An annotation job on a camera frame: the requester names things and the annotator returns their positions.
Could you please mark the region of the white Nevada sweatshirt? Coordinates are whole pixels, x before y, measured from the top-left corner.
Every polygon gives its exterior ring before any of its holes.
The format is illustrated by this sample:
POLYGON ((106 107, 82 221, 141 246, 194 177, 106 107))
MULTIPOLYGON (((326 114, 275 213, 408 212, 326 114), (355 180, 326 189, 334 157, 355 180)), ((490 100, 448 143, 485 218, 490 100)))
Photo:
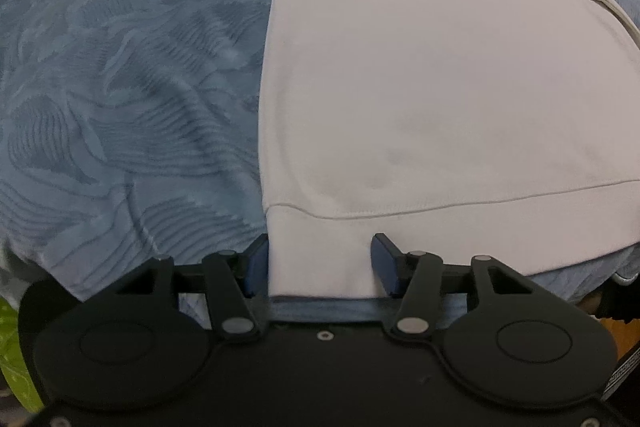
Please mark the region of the white Nevada sweatshirt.
POLYGON ((381 294, 375 234, 522 274, 639 240, 639 31, 615 0, 272 0, 276 297, 381 294))

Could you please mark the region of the blue patterned bedspread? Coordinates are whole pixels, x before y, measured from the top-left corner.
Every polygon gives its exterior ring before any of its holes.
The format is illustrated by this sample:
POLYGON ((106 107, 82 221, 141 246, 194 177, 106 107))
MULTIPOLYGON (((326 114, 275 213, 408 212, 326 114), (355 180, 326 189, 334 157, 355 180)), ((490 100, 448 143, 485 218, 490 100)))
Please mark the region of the blue patterned bedspread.
POLYGON ((1 292, 89 297, 265 228, 270 0, 1 0, 1 292))

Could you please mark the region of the green patterned cloth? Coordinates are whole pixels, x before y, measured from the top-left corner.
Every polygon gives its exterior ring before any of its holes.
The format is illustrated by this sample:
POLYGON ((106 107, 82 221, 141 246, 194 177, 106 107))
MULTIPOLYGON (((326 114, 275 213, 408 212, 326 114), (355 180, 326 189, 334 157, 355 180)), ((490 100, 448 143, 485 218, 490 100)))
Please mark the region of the green patterned cloth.
POLYGON ((0 314, 1 373, 14 397, 28 413, 39 413, 44 405, 29 371, 18 337, 18 313, 1 299, 0 314))

